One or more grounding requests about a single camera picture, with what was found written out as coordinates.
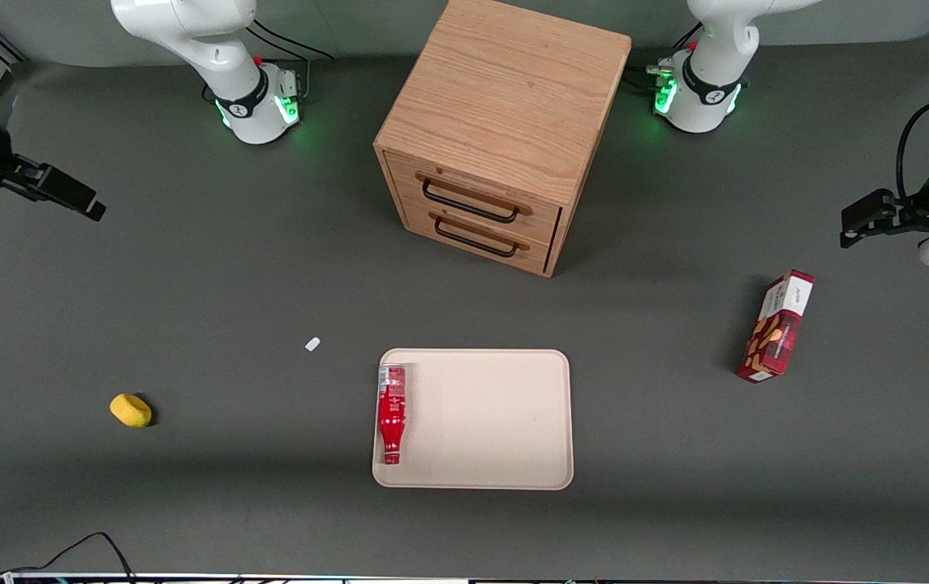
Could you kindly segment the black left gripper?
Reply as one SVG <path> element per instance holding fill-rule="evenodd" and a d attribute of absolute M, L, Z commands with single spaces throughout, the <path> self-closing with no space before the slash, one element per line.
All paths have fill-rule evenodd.
<path fill-rule="evenodd" d="M 884 235 L 929 234 L 929 195 L 900 197 L 890 189 L 876 189 L 858 201 L 858 213 L 842 213 L 840 221 L 842 249 L 876 236 L 879 230 Z"/>

